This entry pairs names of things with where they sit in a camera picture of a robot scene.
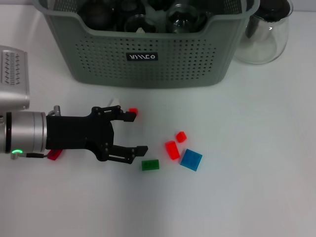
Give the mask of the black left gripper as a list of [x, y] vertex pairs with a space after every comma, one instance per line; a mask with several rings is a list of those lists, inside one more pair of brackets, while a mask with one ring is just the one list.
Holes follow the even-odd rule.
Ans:
[[[120, 105], [93, 107], [84, 117], [47, 116], [47, 150], [89, 150], [98, 161], [132, 164], [136, 157], [144, 157], [147, 146], [122, 147], [113, 145], [113, 120], [134, 122], [135, 112], [124, 112]], [[106, 152], [106, 145], [113, 145]]]

